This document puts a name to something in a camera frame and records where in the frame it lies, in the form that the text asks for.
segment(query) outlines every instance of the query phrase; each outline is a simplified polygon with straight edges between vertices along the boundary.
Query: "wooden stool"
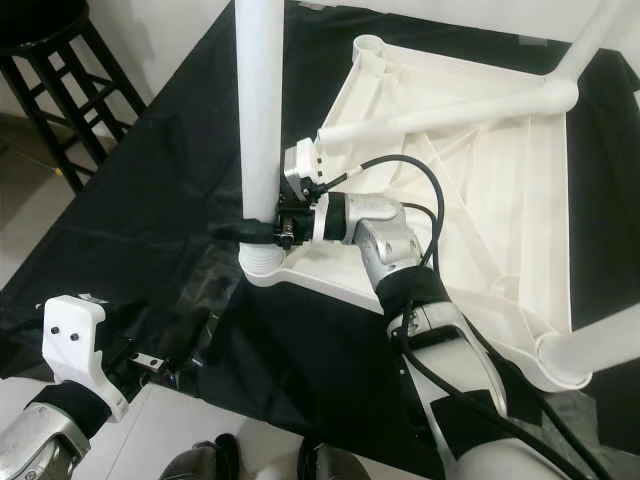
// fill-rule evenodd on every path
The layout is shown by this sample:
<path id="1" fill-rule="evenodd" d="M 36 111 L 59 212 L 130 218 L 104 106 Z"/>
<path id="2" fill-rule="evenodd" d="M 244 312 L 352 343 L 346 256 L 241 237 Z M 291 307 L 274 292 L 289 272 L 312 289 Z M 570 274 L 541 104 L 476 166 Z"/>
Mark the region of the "wooden stool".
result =
<path id="1" fill-rule="evenodd" d="M 70 45 L 70 41 L 77 36 L 82 36 L 110 79 L 86 71 Z M 64 66 L 57 70 L 50 60 L 54 53 L 64 62 Z M 41 83 L 29 88 L 13 57 L 25 58 Z M 72 163 L 67 157 L 67 149 L 79 140 L 99 166 L 107 153 L 92 128 L 103 122 L 118 141 L 130 128 L 130 125 L 115 118 L 105 99 L 118 90 L 137 115 L 145 109 L 140 95 L 89 20 L 89 6 L 85 0 L 0 0 L 0 71 L 76 193 L 83 187 L 78 172 L 86 175 L 95 172 Z M 76 105 L 62 82 L 67 74 L 73 76 L 87 97 L 84 105 Z M 51 95 L 64 117 L 40 109 L 36 98 L 45 91 Z M 87 121 L 85 116 L 94 110 L 96 116 Z M 73 136 L 60 143 L 49 122 L 70 128 Z"/>

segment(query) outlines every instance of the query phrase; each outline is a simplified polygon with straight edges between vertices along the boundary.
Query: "white wall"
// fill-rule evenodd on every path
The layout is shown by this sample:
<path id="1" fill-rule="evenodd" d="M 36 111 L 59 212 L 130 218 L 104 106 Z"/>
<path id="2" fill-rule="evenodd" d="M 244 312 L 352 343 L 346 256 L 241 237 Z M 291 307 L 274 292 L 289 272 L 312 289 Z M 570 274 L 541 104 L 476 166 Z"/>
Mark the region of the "white wall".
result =
<path id="1" fill-rule="evenodd" d="M 88 3 L 94 25 L 140 95 L 149 102 L 229 0 L 88 0 Z M 74 46 L 90 70 L 100 73 L 82 42 L 74 41 Z M 18 66 L 28 82 L 35 84 L 35 74 L 28 65 L 18 61 Z M 43 100 L 43 108 L 56 110 L 50 100 Z M 125 117 L 131 117 L 122 108 L 122 102 L 114 103 Z M 0 112 L 22 114 L 3 79 Z"/>
<path id="2" fill-rule="evenodd" d="M 315 0 L 433 20 L 573 40 L 598 0 Z M 202 37 L 228 0 L 89 0 L 92 19 L 129 78 L 149 101 Z M 621 50 L 640 73 L 640 2 L 629 0 L 606 46 Z M 20 107 L 4 84 L 0 111 Z"/>

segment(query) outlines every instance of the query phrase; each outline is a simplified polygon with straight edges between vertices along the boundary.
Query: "white tube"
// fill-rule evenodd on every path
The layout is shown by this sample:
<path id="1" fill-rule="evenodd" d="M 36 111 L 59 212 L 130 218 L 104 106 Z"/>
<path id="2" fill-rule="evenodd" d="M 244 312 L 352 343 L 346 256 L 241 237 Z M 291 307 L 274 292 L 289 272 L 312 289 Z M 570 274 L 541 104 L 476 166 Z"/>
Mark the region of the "white tube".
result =
<path id="1" fill-rule="evenodd" d="M 640 357 L 640 304 L 567 335 L 547 334 L 538 355 L 549 373 L 577 380 Z"/>
<path id="2" fill-rule="evenodd" d="M 322 146 L 357 140 L 378 141 L 433 128 L 453 127 L 522 115 L 564 113 L 576 104 L 578 86 L 559 78 L 541 78 L 541 86 L 499 97 L 461 102 L 440 108 L 354 122 L 318 130 Z"/>
<path id="3" fill-rule="evenodd" d="M 560 61 L 553 75 L 577 81 L 604 42 L 627 0 L 601 0 L 591 20 Z"/>
<path id="4" fill-rule="evenodd" d="M 244 218 L 273 222 L 280 189 L 284 0 L 236 0 Z M 248 277 L 281 264 L 275 245 L 240 244 Z"/>

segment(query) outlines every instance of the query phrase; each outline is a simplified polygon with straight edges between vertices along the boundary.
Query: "black wire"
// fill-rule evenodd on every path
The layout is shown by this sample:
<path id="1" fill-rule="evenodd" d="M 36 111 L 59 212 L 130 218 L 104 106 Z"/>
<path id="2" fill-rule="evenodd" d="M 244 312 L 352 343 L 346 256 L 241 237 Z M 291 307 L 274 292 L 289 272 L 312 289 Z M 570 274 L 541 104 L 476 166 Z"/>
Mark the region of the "black wire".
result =
<path id="1" fill-rule="evenodd" d="M 433 189 L 436 195 L 437 206 L 438 206 L 437 216 L 434 215 L 433 212 L 431 212 L 429 209 L 421 205 L 411 204 L 411 207 L 410 207 L 410 208 L 417 208 L 418 210 L 425 212 L 432 219 L 431 242 L 429 242 L 429 246 L 427 247 L 427 250 L 425 251 L 425 254 L 422 258 L 422 261 L 420 262 L 421 266 L 425 266 L 429 261 L 429 259 L 431 258 L 431 256 L 434 255 L 434 252 L 437 250 L 438 240 L 440 239 L 440 234 L 442 233 L 442 227 L 444 224 L 444 195 L 442 193 L 442 187 L 440 186 L 440 182 L 438 181 L 438 178 L 435 176 L 435 174 L 433 173 L 433 171 L 431 171 L 429 167 L 427 167 L 425 164 L 423 164 L 419 160 L 413 157 L 409 157 L 407 155 L 386 155 L 383 157 L 374 158 L 373 160 L 364 162 L 363 164 L 360 165 L 360 167 L 363 170 L 366 170 L 376 165 L 380 165 L 382 163 L 388 163 L 388 162 L 404 162 L 404 163 L 409 163 L 415 166 L 427 176 L 427 178 L 433 185 Z M 339 185 L 340 183 L 347 180 L 347 178 L 348 176 L 346 174 L 343 174 L 337 177 L 336 179 L 332 180 L 331 182 L 329 182 L 324 186 L 325 191 L 335 187 L 336 185 Z M 554 464 L 556 467 L 562 470 L 572 480 L 587 480 L 587 477 L 583 475 L 582 472 L 580 472 L 575 466 L 573 466 L 570 462 L 568 462 L 565 458 L 563 458 L 560 454 L 558 454 L 555 450 L 553 450 L 551 447 L 546 445 L 544 442 L 542 442 L 535 436 L 531 435 L 527 431 L 523 430 L 522 428 L 518 427 L 517 425 L 513 424 L 509 420 L 503 418 L 495 410 L 492 410 L 487 405 L 461 392 L 460 390 L 455 388 L 453 385 L 448 383 L 446 380 L 444 380 L 442 377 L 437 375 L 435 372 L 427 368 L 422 362 L 420 362 L 420 360 L 418 360 L 418 358 L 414 355 L 413 351 L 411 350 L 411 347 L 409 346 L 409 318 L 410 318 L 410 313 L 412 311 L 413 311 L 413 300 L 409 301 L 409 303 L 407 304 L 407 308 L 402 316 L 402 326 L 400 328 L 400 344 L 401 344 L 401 348 L 404 356 L 407 358 L 409 363 L 411 363 L 411 365 L 413 365 L 416 368 L 416 370 L 418 370 L 422 375 L 424 375 L 427 379 L 433 382 L 436 386 L 438 386 L 439 388 L 444 390 L 446 393 L 448 393 L 451 397 L 458 400 L 468 408 L 472 409 L 473 411 L 475 411 L 476 413 L 484 417 L 486 420 L 493 423 L 496 427 L 500 428 L 505 433 L 512 435 L 513 437 L 527 444 L 529 447 L 533 448 L 535 451 L 537 451 L 542 456 L 544 456 L 547 460 L 549 460 L 552 464 Z M 553 412 L 550 407 L 548 408 L 548 410 L 551 411 L 551 415 L 549 415 L 547 409 L 545 409 L 545 413 L 547 413 L 551 421 L 554 422 L 554 425 L 556 425 L 555 421 L 558 421 L 558 424 L 562 425 L 561 427 L 558 427 L 558 425 L 556 425 L 556 427 L 560 430 L 560 432 L 563 435 L 565 432 L 569 433 L 568 436 L 565 436 L 567 441 L 569 441 L 569 443 L 572 446 L 574 446 L 574 443 L 578 445 L 578 448 L 576 449 L 576 451 L 580 453 L 581 456 L 582 456 L 582 453 L 586 453 L 586 456 L 583 456 L 583 458 L 585 461 L 587 461 L 587 458 L 588 458 L 589 461 L 594 464 L 594 466 L 596 467 L 595 469 L 593 468 L 591 463 L 587 462 L 589 466 L 594 470 L 594 473 L 601 475 L 602 480 L 611 480 L 611 477 L 597 463 L 597 460 L 591 457 L 589 452 L 585 451 L 584 447 L 580 444 L 579 440 L 573 436 L 573 434 L 568 430 L 568 428 L 566 428 L 566 426 L 557 417 L 557 415 L 555 415 L 555 412 Z"/>
<path id="2" fill-rule="evenodd" d="M 429 210 L 427 207 L 425 207 L 424 205 L 419 205 L 417 203 L 410 203 L 410 202 L 402 202 L 402 206 L 405 208 L 413 208 L 414 210 L 419 210 L 425 214 L 427 214 L 427 216 L 431 219 L 431 231 L 433 232 L 433 226 L 436 223 L 436 214 L 433 213 L 431 210 Z M 422 262 L 420 263 L 427 263 L 429 261 L 429 259 L 427 258 L 425 260 L 427 253 L 425 252 L 425 254 L 422 256 Z M 438 242 L 436 242 L 436 245 L 433 249 L 433 271 L 436 272 L 436 274 L 438 276 L 440 276 L 440 257 L 438 255 Z"/>
<path id="3" fill-rule="evenodd" d="M 509 420 L 501 417 L 498 413 L 496 413 L 495 410 L 492 410 L 487 405 L 461 392 L 446 380 L 444 380 L 442 377 L 437 375 L 435 372 L 427 368 L 422 362 L 420 362 L 420 360 L 418 360 L 413 354 L 413 351 L 409 346 L 409 319 L 412 311 L 413 300 L 411 300 L 407 304 L 407 308 L 402 316 L 402 326 L 400 328 L 400 345 L 402 347 L 402 353 L 407 358 L 409 363 L 411 363 L 411 365 L 415 367 L 416 370 L 418 370 L 422 375 L 433 382 L 437 387 L 444 390 L 452 398 L 461 402 L 466 407 L 472 409 L 473 411 L 484 417 L 486 420 L 494 424 L 496 427 L 500 428 L 503 432 L 512 435 L 513 437 L 527 444 L 529 447 L 533 448 L 535 451 L 549 460 L 553 465 L 562 470 L 562 472 L 564 472 L 572 480 L 588 480 L 587 477 L 582 474 L 582 472 L 580 472 L 576 467 L 565 460 L 562 456 L 560 456 L 560 454 L 558 454 L 544 442 L 537 439 L 525 430 L 521 429 L 517 425 L 511 423 Z"/>
<path id="4" fill-rule="evenodd" d="M 515 375 L 516 378 L 520 380 L 520 383 L 524 385 L 524 387 L 536 400 L 542 411 L 547 415 L 547 417 L 549 417 L 551 423 L 553 423 L 560 434 L 565 438 L 567 443 L 571 445 L 571 447 L 576 451 L 578 455 L 580 455 L 580 457 L 589 466 L 589 468 L 591 468 L 593 473 L 595 473 L 601 480 L 613 480 L 613 477 L 609 475 L 609 472 L 605 470 L 598 459 L 596 459 L 593 454 L 589 450 L 587 450 L 587 448 L 580 442 L 580 440 L 575 436 L 571 429 L 564 423 L 564 421 L 560 418 L 556 411 L 540 394 L 538 389 L 531 385 L 531 383 L 529 383 L 529 381 L 523 376 L 520 369 L 518 369 L 515 365 L 505 359 L 495 348 L 493 348 L 493 345 L 489 343 L 489 341 L 478 331 L 478 329 L 469 321 L 468 318 L 465 317 L 465 320 L 480 344 L 489 353 L 492 361 L 494 363 L 499 362 L 501 365 L 504 365 L 505 368 L 507 368 L 511 373 Z"/>
<path id="5" fill-rule="evenodd" d="M 438 215 L 436 216 L 436 221 L 432 229 L 433 233 L 431 235 L 431 241 L 429 242 L 429 246 L 425 250 L 425 253 L 422 257 L 422 261 L 420 262 L 420 266 L 424 267 L 427 265 L 427 262 L 433 255 L 436 245 L 438 244 L 438 240 L 440 239 L 440 233 L 442 233 L 442 226 L 444 224 L 444 194 L 442 193 L 442 187 L 440 186 L 440 182 L 438 182 L 438 177 L 436 177 L 436 175 L 431 171 L 429 167 L 427 167 L 420 160 L 417 160 L 408 155 L 400 155 L 400 154 L 385 155 L 385 156 L 374 158 L 373 160 L 368 160 L 364 162 L 363 164 L 360 165 L 360 168 L 362 168 L 363 170 L 366 170 L 368 168 L 375 167 L 376 165 L 389 163 L 389 162 L 403 162 L 403 163 L 408 163 L 410 165 L 413 165 L 414 167 L 420 169 L 422 173 L 424 173 L 427 176 L 427 178 L 431 182 L 431 185 L 433 185 L 433 190 L 436 194 Z M 348 178 L 347 174 L 343 173 L 339 177 L 325 184 L 323 186 L 323 190 L 328 191 L 329 189 L 347 180 L 347 178 Z"/>

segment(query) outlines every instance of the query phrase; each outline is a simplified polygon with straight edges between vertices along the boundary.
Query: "black band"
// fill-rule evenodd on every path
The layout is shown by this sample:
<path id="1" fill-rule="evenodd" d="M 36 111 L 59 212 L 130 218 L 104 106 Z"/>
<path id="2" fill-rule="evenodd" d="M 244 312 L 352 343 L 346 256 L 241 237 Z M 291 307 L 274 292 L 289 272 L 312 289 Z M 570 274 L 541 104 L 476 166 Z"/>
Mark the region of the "black band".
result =
<path id="1" fill-rule="evenodd" d="M 410 300 L 416 307 L 449 301 L 440 277 L 430 268 L 420 266 L 405 268 L 383 278 L 376 288 L 376 295 L 388 320 L 402 315 Z"/>
<path id="2" fill-rule="evenodd" d="M 344 240 L 347 234 L 346 195 L 339 192 L 331 192 L 329 206 L 324 224 L 325 240 Z"/>
<path id="3" fill-rule="evenodd" d="M 466 394 L 495 410 L 488 390 L 476 390 Z M 478 445 L 511 437 L 454 397 L 443 397 L 431 402 L 431 410 L 456 459 Z"/>
<path id="4" fill-rule="evenodd" d="M 111 409 L 100 397 L 76 382 L 47 385 L 31 403 L 46 403 L 62 410 L 87 438 L 93 437 L 111 416 Z"/>

